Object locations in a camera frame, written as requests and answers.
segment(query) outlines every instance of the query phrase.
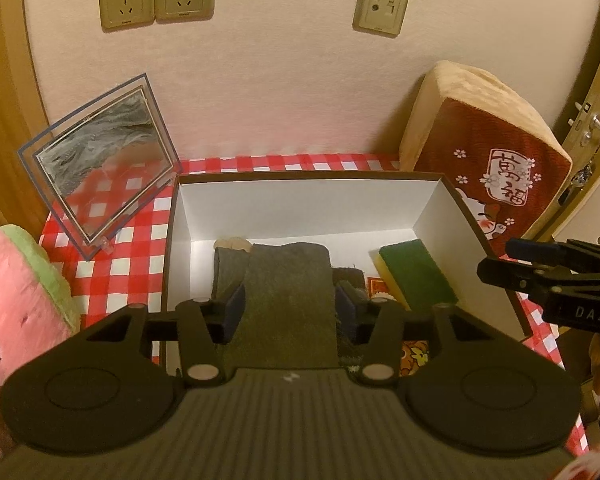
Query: round black pad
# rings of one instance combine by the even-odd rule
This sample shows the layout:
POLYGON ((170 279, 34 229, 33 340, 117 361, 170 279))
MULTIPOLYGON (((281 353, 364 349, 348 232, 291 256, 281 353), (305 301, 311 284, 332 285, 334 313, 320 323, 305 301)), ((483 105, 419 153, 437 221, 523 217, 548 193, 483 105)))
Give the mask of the round black pad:
POLYGON ((427 431, 490 456, 562 446, 580 407, 580 390, 563 370, 504 336, 443 347, 398 393, 427 431))
POLYGON ((166 420, 175 398, 160 367, 106 342, 60 345, 17 370, 0 396, 19 441, 61 454, 104 452, 142 438, 166 420))
POLYGON ((46 384, 46 396, 58 408, 93 410, 111 402, 120 390, 118 378, 99 368, 73 368, 46 384))

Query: pink plush toy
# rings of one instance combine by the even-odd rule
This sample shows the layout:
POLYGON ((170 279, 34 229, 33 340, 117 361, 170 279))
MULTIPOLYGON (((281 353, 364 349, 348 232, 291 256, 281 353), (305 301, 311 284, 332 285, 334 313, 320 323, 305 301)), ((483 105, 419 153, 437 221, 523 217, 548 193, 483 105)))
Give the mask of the pink plush toy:
POLYGON ((31 236, 0 228, 0 386, 79 329, 66 280, 31 236))

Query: ribbed black pad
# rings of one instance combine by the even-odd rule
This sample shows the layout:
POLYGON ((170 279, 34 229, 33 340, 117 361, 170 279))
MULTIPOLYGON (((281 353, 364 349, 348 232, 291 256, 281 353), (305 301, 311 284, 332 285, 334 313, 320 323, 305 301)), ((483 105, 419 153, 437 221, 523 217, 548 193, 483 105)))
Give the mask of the ribbed black pad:
POLYGON ((223 386, 189 390, 131 446, 88 457, 21 446, 0 462, 0 480, 546 480, 570 459, 562 448, 515 459, 451 448, 393 392, 343 369, 241 369, 223 386))

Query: beige cushion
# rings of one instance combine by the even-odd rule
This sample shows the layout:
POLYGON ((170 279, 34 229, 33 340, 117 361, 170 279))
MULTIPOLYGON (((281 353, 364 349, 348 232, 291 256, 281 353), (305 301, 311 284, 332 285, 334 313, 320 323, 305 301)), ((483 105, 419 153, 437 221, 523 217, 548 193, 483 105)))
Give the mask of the beige cushion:
POLYGON ((497 254, 531 236, 571 171, 540 114, 491 73, 440 61, 400 144, 400 170, 444 173, 497 254))

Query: white cardboard box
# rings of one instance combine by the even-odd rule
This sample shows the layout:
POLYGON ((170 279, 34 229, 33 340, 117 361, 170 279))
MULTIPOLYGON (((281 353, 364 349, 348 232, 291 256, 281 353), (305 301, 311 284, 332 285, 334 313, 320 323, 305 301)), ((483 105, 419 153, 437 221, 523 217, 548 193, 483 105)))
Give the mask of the white cardboard box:
POLYGON ((478 263, 493 253, 461 197, 438 174, 181 176, 171 202, 163 310, 211 297, 213 244, 223 237, 270 245, 314 242, 328 248, 333 267, 356 267, 365 276, 378 276, 372 254, 380 247, 419 238, 460 307, 516 340, 532 335, 517 295, 478 279, 478 263))

